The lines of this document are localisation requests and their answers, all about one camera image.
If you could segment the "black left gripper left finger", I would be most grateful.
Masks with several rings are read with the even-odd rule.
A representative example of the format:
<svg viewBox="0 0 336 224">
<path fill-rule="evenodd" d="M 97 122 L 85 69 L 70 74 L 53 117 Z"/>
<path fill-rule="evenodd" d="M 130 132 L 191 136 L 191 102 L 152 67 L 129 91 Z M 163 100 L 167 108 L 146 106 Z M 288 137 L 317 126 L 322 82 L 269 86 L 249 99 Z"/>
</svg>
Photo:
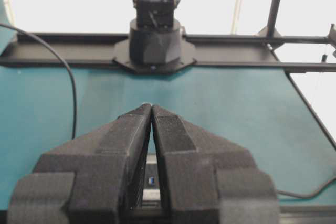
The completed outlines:
<svg viewBox="0 0 336 224">
<path fill-rule="evenodd" d="M 8 223 L 119 223 L 142 200 L 151 105 L 43 153 L 11 195 Z"/>
</svg>

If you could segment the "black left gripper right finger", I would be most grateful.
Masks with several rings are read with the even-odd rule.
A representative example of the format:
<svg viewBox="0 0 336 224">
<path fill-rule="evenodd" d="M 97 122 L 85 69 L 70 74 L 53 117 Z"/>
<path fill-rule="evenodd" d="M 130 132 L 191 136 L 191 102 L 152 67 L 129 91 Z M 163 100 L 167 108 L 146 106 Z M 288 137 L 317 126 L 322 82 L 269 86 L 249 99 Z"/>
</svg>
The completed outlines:
<svg viewBox="0 0 336 224">
<path fill-rule="evenodd" d="M 251 152 L 152 107 L 161 201 L 173 223 L 278 223 L 270 176 Z"/>
</svg>

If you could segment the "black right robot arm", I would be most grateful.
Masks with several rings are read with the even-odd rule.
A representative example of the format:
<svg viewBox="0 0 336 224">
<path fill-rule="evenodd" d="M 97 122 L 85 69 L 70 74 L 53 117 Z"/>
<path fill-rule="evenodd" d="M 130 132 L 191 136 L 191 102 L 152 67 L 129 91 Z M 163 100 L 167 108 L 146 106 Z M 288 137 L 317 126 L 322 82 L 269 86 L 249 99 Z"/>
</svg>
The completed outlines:
<svg viewBox="0 0 336 224">
<path fill-rule="evenodd" d="M 133 0 L 129 52 L 140 65 L 165 65 L 180 59 L 181 24 L 174 18 L 180 0 Z"/>
</svg>

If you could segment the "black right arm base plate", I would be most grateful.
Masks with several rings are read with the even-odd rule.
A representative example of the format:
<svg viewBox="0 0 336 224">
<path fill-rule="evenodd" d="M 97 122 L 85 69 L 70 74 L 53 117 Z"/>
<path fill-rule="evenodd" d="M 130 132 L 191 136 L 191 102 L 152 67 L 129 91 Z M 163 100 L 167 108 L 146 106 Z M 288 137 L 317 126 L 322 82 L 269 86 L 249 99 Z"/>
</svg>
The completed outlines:
<svg viewBox="0 0 336 224">
<path fill-rule="evenodd" d="M 195 46 L 183 40 L 166 46 L 125 40 L 115 45 L 113 53 L 114 63 L 136 74 L 172 74 L 196 64 Z"/>
</svg>

